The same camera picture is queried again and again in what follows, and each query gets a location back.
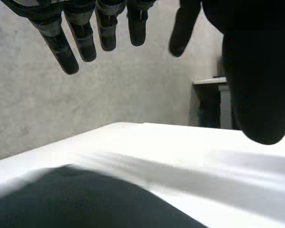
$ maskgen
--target black finger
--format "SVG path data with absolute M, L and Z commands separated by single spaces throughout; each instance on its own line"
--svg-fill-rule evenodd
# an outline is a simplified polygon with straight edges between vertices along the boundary
M 93 30 L 90 19 L 95 8 L 95 0 L 65 2 L 64 13 L 72 31 L 81 58 L 85 62 L 96 59 Z
M 79 66 L 61 28 L 61 21 L 61 17 L 48 21 L 31 20 L 32 24 L 41 33 L 61 68 L 68 75 L 71 75 L 78 72 Z
M 132 45 L 141 46 L 146 40 L 148 9 L 155 0 L 128 0 L 128 25 Z
M 125 8 L 125 1 L 96 1 L 96 19 L 101 47 L 104 51 L 116 48 L 117 16 Z
M 200 0 L 181 0 L 180 3 L 169 43 L 169 50 L 175 57 L 185 51 L 201 9 Z
M 262 144 L 279 142 L 285 135 L 285 32 L 227 32 L 223 64 L 241 130 Z

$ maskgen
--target white surface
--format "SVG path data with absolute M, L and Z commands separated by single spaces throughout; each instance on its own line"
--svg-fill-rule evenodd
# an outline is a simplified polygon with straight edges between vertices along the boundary
M 226 77 L 217 77 L 210 79 L 195 80 L 193 83 L 195 85 L 198 85 L 198 84 L 225 83 L 225 82 L 227 82 Z
M 69 163 L 139 184 L 211 228 L 285 228 L 285 138 L 116 123 L 1 160 L 0 183 Z

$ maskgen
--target gray concrete wall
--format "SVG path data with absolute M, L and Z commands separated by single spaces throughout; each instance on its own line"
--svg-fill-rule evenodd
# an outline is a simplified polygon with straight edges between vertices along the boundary
M 176 0 L 149 13 L 147 40 L 132 47 L 126 12 L 119 16 L 117 48 L 83 63 L 67 23 L 63 28 L 80 71 L 62 72 L 25 18 L 0 2 L 0 159 L 114 122 L 188 124 L 191 83 L 217 74 L 221 34 L 201 14 L 186 53 L 168 53 Z

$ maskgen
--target black glove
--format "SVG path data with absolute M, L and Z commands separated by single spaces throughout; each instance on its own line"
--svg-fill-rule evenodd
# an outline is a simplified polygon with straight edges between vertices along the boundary
M 67 74 L 76 73 L 78 63 L 61 28 L 64 11 L 81 58 L 91 62 L 96 58 L 90 18 L 96 12 L 101 46 L 104 51 L 116 47 L 117 16 L 126 7 L 126 0 L 1 0 L 21 17 L 28 18 L 39 30 L 61 68 Z M 145 40 L 147 10 L 155 0 L 129 0 L 129 30 L 131 42 L 142 45 Z
M 200 0 L 180 0 L 170 52 L 184 52 Z M 274 144 L 285 135 L 285 0 L 202 0 L 208 20 L 224 34 L 223 67 L 235 117 L 252 140 Z

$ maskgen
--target black thumb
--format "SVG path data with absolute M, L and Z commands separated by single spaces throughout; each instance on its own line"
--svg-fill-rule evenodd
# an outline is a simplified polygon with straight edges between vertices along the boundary
M 169 43 L 169 51 L 175 57 L 180 57 L 185 51 L 201 8 L 199 0 L 180 1 L 180 3 Z

